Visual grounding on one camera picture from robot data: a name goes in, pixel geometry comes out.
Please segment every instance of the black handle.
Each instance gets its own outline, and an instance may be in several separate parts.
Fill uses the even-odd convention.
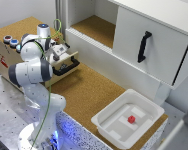
[[[77,67],[80,64],[80,62],[77,59],[75,59],[74,56],[71,57],[71,61],[73,62],[72,65],[61,70],[56,70],[55,67],[52,67],[53,73],[57,76],[61,76],[67,73],[68,71],[72,70],[73,68]]]
[[[141,46],[140,46],[140,50],[139,50],[139,54],[138,54],[138,63],[141,63],[146,58],[143,54],[145,52],[145,46],[146,46],[147,39],[151,36],[152,36],[152,33],[148,32],[148,31],[145,32],[145,35],[143,36],[143,39],[141,41]]]

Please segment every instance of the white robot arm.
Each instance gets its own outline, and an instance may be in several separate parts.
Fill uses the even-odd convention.
[[[49,149],[49,146],[54,146],[53,149],[60,149],[58,142],[55,145],[50,145],[49,139],[57,130],[55,121],[56,113],[65,108],[66,100],[63,96],[49,93],[47,89],[40,84],[40,82],[46,82],[52,77],[52,66],[45,60],[46,56],[43,55],[54,53],[53,48],[55,48],[55,42],[51,40],[50,29],[46,24],[37,26],[37,34],[38,35],[23,35],[21,44],[17,46],[17,51],[20,52],[24,62],[9,67],[9,78],[12,83],[23,88],[26,104],[31,107],[40,108],[39,123],[34,128],[29,140],[36,140],[35,146],[40,146],[42,149],[45,149],[45,147]]]

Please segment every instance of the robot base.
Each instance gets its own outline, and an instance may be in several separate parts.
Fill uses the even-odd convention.
[[[30,139],[32,132],[34,131],[34,127],[38,125],[38,122],[34,122],[26,126],[19,134],[18,137],[18,150],[50,150],[49,148],[43,149],[41,143],[39,145],[35,144],[31,149],[33,141]],[[58,139],[59,145],[63,145],[64,138]]]

